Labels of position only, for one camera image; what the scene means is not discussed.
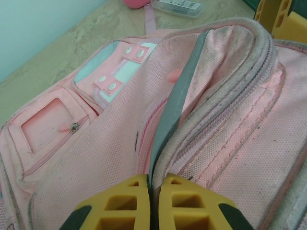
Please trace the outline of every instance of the floor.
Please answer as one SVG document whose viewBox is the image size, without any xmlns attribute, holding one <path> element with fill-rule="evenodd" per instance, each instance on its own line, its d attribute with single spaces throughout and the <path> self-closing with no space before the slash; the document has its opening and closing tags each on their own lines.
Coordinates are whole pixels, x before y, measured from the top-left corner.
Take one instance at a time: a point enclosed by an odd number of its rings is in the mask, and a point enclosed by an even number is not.
<svg viewBox="0 0 307 230">
<path fill-rule="evenodd" d="M 206 10 L 198 19 L 156 11 L 157 27 L 187 28 L 224 18 L 254 16 L 254 11 L 242 0 L 205 0 L 205 4 Z M 22 105 L 80 66 L 102 44 L 143 34 L 143 9 L 129 9 L 121 0 L 109 0 L 0 83 L 0 125 Z"/>
</svg>

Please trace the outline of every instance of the pink backpack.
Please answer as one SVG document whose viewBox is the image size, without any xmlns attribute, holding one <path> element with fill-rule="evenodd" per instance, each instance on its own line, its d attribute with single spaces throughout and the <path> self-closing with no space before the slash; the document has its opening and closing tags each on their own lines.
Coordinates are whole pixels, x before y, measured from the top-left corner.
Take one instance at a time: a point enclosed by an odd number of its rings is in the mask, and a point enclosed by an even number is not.
<svg viewBox="0 0 307 230">
<path fill-rule="evenodd" d="M 81 201 L 168 172 L 256 229 L 307 227 L 307 46 L 229 19 L 102 46 L 0 133 L 1 229 L 57 230 Z"/>
</svg>

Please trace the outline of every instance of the zipper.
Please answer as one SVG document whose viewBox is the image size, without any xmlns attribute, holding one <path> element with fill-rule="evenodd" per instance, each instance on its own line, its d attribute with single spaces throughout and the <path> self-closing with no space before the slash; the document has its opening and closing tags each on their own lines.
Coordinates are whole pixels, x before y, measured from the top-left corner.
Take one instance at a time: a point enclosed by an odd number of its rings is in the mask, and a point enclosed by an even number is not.
<svg viewBox="0 0 307 230">
<path fill-rule="evenodd" d="M 267 79 L 269 76 L 272 68 L 274 67 L 274 49 L 272 42 L 269 43 L 267 55 L 265 57 L 265 60 L 257 73 L 255 74 L 254 78 L 245 86 L 245 88 L 241 91 L 241 93 L 233 99 L 229 105 L 225 107 L 216 117 L 214 117 L 206 126 L 204 129 L 202 129 L 198 134 L 196 134 L 185 147 L 180 149 L 178 148 L 176 160 L 174 161 L 173 165 L 181 158 L 180 156 L 183 156 L 184 153 L 188 152 L 189 149 L 191 149 L 193 146 L 196 146 L 197 143 L 204 140 L 204 142 L 201 145 L 204 145 L 206 141 L 209 138 L 206 138 L 207 135 L 211 134 L 213 129 L 215 127 L 218 127 L 220 123 L 222 123 L 231 113 L 233 113 L 238 106 L 242 103 L 242 101 L 247 98 L 254 90 L 257 88 L 264 80 Z M 189 157 L 189 160 L 184 164 L 184 166 L 179 170 L 179 174 L 182 173 L 182 171 L 186 168 L 186 166 L 193 161 L 193 159 L 196 157 L 197 150 L 194 151 L 194 153 Z"/>
<path fill-rule="evenodd" d="M 89 116 L 83 117 L 79 122 L 72 123 L 69 133 L 50 150 L 45 156 L 43 156 L 38 162 L 36 162 L 30 169 L 24 172 L 24 177 L 29 176 L 44 165 L 65 143 L 72 137 L 72 135 L 79 130 L 80 127 L 89 119 Z"/>
</svg>

